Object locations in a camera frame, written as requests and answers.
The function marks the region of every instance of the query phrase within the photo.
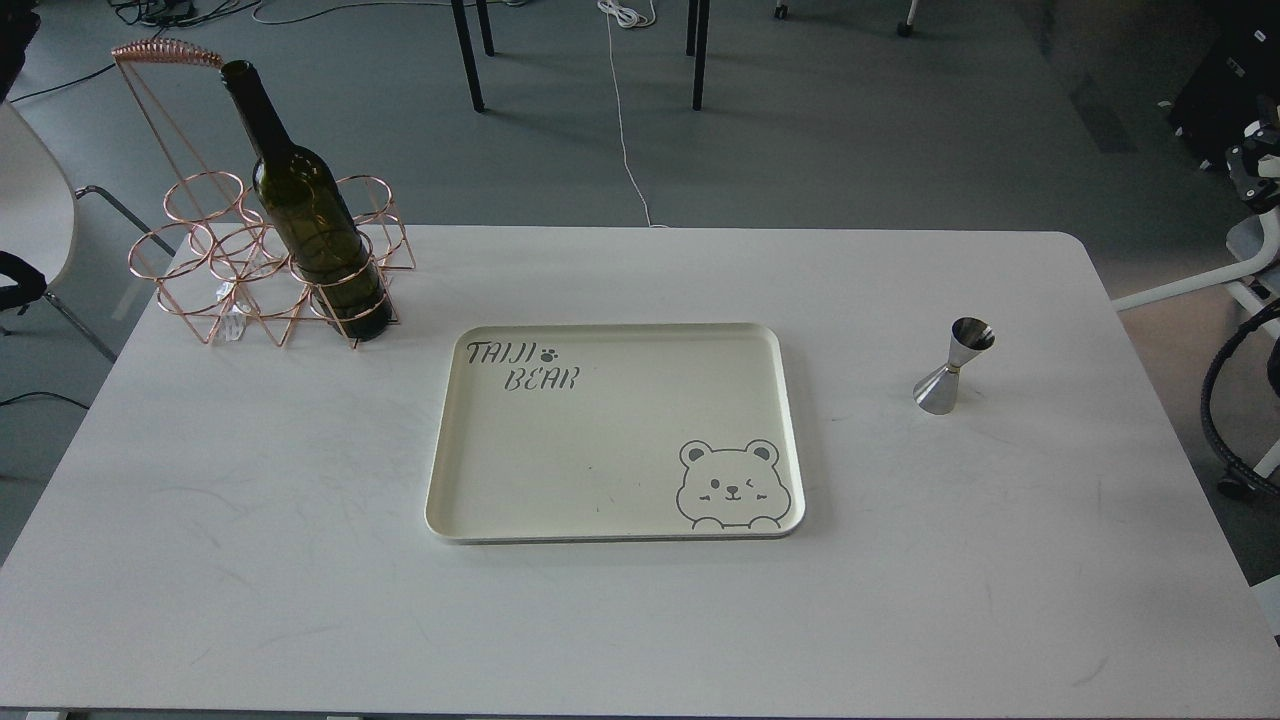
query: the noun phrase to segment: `jigger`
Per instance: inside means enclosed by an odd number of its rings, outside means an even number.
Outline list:
[[[960,389],[960,368],[995,343],[995,331],[978,318],[960,318],[951,323],[947,363],[915,383],[915,404],[934,415],[950,413],[956,406],[956,393]]]

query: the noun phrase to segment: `bear face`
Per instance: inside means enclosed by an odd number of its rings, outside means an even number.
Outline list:
[[[742,450],[712,450],[703,441],[680,448],[685,480],[676,507],[695,528],[781,528],[791,493],[778,477],[778,448],[756,439]]]

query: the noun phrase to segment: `cable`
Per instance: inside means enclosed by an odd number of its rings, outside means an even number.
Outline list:
[[[1208,365],[1208,372],[1204,373],[1204,384],[1201,388],[1201,425],[1204,429],[1204,438],[1208,441],[1210,447],[1213,448],[1213,454],[1226,464],[1226,479],[1217,484],[1217,489],[1222,495],[1236,500],[1247,500],[1251,495],[1249,491],[1254,489],[1280,496],[1280,487],[1256,473],[1239,455],[1231,452],[1231,448],[1228,447],[1222,436],[1217,432],[1213,416],[1210,413],[1213,386],[1217,383],[1217,375],[1222,370],[1222,365],[1226,364],[1228,359],[1244,342],[1244,338],[1276,318],[1280,318],[1280,300],[1274,300],[1270,305],[1245,320],[1235,331],[1235,334],[1222,345],[1217,355],[1213,356],[1213,361]]]
[[[605,15],[612,15],[617,19],[618,27],[623,29],[649,27],[658,22],[658,9],[654,6],[653,0],[649,0],[650,15],[648,18],[631,8],[618,5],[617,0],[596,0],[595,6]]]
[[[58,395],[56,392],[45,392],[42,389],[37,389],[35,392],[24,392],[22,395],[17,395],[14,397],[10,397],[9,400],[0,400],[0,407],[4,407],[5,405],[13,405],[14,402],[18,402],[19,400],[23,400],[26,397],[37,397],[37,396],[54,397],[54,398],[58,398],[58,400],[65,400],[67,402],[70,402],[72,405],[79,405],[84,410],[88,410],[88,405],[84,405],[83,402],[81,402],[78,400],[72,400],[72,398],[67,397],[65,395]]]
[[[236,13],[242,13],[251,8],[260,5],[262,0],[252,0],[248,4],[241,5],[241,0],[223,0],[216,8],[205,13],[204,15],[196,15],[195,1],[187,3],[187,15],[165,15],[164,12],[169,10],[170,4],[163,0],[108,0],[108,5],[115,10],[115,17],[127,26],[145,24],[151,27],[196,27],[198,24],[225,18],[228,15],[234,15]],[[155,8],[156,5],[163,5],[161,8]],[[124,17],[124,10],[136,9],[137,13],[132,19]]]
[[[467,8],[475,8],[476,1],[479,0],[472,0],[471,3],[465,3],[463,5]],[[525,4],[525,1],[526,0],[485,0],[485,4],[488,5],[500,4],[500,5],[507,5],[508,8],[520,8],[521,5]],[[319,13],[311,13],[310,15],[302,15],[301,18],[292,18],[288,20],[264,20],[261,17],[259,17],[259,12],[261,12],[262,9],[261,6],[259,6],[253,10],[252,18],[255,22],[265,26],[287,26],[319,18],[320,15],[328,15],[329,13],[334,13],[337,10],[347,10],[351,8],[378,8],[381,5],[417,5],[417,6],[430,6],[430,8],[448,8],[449,5],[452,5],[452,3],[442,0],[369,0],[366,3],[348,3],[346,5],[334,5],[333,8],[320,10]]]
[[[160,28],[160,29],[157,29],[157,31],[156,31],[156,33],[155,33],[155,35],[152,35],[151,37],[152,37],[152,38],[156,38],[156,37],[160,37],[160,33],[161,33],[161,32],[164,32],[165,29],[166,29],[166,28]],[[18,97],[14,97],[14,99],[13,99],[13,100],[10,100],[9,102],[10,102],[10,104],[14,104],[14,102],[22,102],[23,100],[27,100],[28,97],[36,97],[37,95],[45,95],[46,92],[54,92],[55,90],[63,90],[64,87],[70,87],[70,86],[73,86],[73,85],[79,85],[79,83],[82,83],[82,82],[87,81],[87,79],[93,79],[93,78],[96,78],[97,76],[100,76],[100,74],[102,74],[102,73],[105,73],[105,72],[110,70],[110,69],[111,69],[111,68],[114,68],[114,67],[115,67],[115,63],[113,63],[113,64],[110,64],[110,65],[106,65],[106,67],[105,67],[105,68],[102,68],[102,69],[99,69],[99,70],[93,70],[92,73],[90,73],[90,74],[87,74],[87,76],[83,76],[83,77],[78,77],[78,78],[76,78],[76,79],[73,79],[73,81],[70,81],[70,82],[64,82],[64,83],[61,83],[61,85],[55,85],[54,87],[46,87],[45,90],[37,90],[36,92],[28,92],[27,95],[22,95],[22,96],[18,96]]]
[[[600,0],[599,5],[604,5],[605,1],[612,1],[612,0]],[[613,15],[613,13],[608,13],[608,12],[605,12],[605,14],[607,15]],[[646,24],[643,24],[643,26],[641,24],[636,24],[636,26],[631,26],[631,27],[649,27],[649,26],[653,24],[653,22],[654,20],[649,20]],[[618,18],[618,23],[620,24],[622,23],[621,18]],[[608,18],[605,18],[605,20],[604,20],[604,29],[605,29],[605,32],[609,36],[609,72],[613,74],[613,97],[618,102],[618,143],[622,145],[622,167],[626,168],[627,177],[631,178],[631,187],[635,188],[636,195],[640,196],[640,204],[644,205],[644,222],[645,222],[645,224],[648,227],[650,227],[650,228],[667,228],[668,225],[657,225],[657,224],[654,224],[653,218],[649,215],[649,201],[645,200],[644,192],[640,191],[640,184],[636,182],[636,177],[631,172],[631,161],[627,158],[627,133],[626,133],[626,129],[623,129],[623,127],[622,127],[622,90],[618,87],[618,69],[613,64],[613,23],[611,23],[608,20]]]

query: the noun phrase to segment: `green glass bottle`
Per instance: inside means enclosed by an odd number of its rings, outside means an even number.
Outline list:
[[[351,340],[378,337],[392,320],[390,299],[333,173],[319,155],[289,140],[252,64],[232,60],[221,74],[257,151],[253,191],[298,274],[324,293],[315,306],[325,315],[332,307],[337,322],[330,325]]]

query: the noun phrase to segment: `white cable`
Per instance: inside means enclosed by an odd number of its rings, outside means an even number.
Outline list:
[[[644,192],[640,192],[640,184],[636,182],[636,177],[631,173],[631,163],[627,160],[627,135],[622,129],[622,90],[618,88],[618,69],[613,64],[613,24],[605,18],[604,29],[609,36],[609,72],[613,74],[613,96],[618,101],[618,142],[622,145],[622,167],[627,170],[627,177],[631,178],[631,187],[635,188],[636,195],[640,196],[640,204],[644,205],[644,222],[650,228],[666,228],[668,225],[655,225],[653,224],[653,218],[649,215],[649,201],[645,200]]]
[[[617,0],[596,0],[595,6],[600,9],[605,15],[612,15],[618,20],[618,27],[623,29],[649,27],[658,22],[658,9],[654,8],[653,0],[649,0],[649,17],[644,17],[640,13],[632,10],[631,8],[618,5]]]

